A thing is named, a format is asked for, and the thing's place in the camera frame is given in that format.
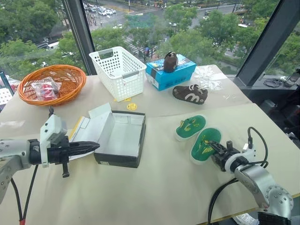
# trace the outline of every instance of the yellow coin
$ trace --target yellow coin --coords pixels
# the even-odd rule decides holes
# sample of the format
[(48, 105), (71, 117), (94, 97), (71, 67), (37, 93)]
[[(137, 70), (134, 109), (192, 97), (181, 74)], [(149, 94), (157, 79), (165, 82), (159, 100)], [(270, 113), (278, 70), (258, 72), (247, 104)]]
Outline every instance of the yellow coin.
[(137, 109), (137, 105), (135, 103), (129, 103), (127, 105), (127, 109), (128, 110), (136, 110)]

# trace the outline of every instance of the green sandal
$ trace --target green sandal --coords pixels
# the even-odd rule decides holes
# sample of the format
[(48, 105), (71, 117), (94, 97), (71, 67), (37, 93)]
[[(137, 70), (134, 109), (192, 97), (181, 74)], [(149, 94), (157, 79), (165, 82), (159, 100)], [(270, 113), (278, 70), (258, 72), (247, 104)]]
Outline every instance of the green sandal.
[(220, 143), (221, 132), (216, 128), (206, 128), (198, 135), (190, 155), (193, 163), (201, 165), (214, 153), (209, 141)]
[(196, 135), (205, 126), (205, 118), (201, 115), (193, 116), (181, 121), (180, 126), (176, 129), (175, 138), (183, 142), (188, 138)]

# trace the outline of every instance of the yellow sticker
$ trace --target yellow sticker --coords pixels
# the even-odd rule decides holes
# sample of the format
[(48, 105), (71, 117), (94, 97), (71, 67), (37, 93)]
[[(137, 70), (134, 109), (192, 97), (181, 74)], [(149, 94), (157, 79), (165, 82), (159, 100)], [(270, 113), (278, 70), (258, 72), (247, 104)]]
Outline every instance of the yellow sticker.
[(130, 101), (131, 101), (131, 98), (130, 98), (130, 97), (128, 97), (128, 98), (124, 99), (122, 102), (130, 102)]
[(136, 110), (137, 109), (137, 105), (135, 103), (129, 103), (127, 105), (127, 109), (128, 110)]

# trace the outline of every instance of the table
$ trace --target table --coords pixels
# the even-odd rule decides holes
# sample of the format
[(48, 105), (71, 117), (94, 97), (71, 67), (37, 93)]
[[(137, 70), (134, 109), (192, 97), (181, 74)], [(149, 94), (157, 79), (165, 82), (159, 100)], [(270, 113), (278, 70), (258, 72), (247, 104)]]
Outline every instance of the table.
[[(196, 105), (177, 100), (172, 95), (172, 88), (157, 91), (145, 80), (144, 92), (131, 98), (131, 102), (136, 103), (138, 107), (135, 112), (146, 113), (147, 117), (157, 117), (251, 103), (216, 65), (202, 66), (199, 69), (218, 80), (222, 87), (221, 90), (209, 91), (205, 104)], [(193, 77), (191, 81), (182, 85), (194, 83), (198, 81)], [(66, 121), (67, 128), (72, 129), (79, 116), (88, 116), (88, 110), (107, 102), (111, 104), (113, 110), (123, 111), (127, 111), (129, 103), (114, 102), (112, 95), (100, 82), (98, 76), (88, 76), (80, 95), (74, 101), (65, 106), (55, 107), (54, 110)], [(37, 134), (47, 117), (48, 107), (28, 105), (19, 98), (18, 94), (15, 94), (0, 114), (1, 138)]]

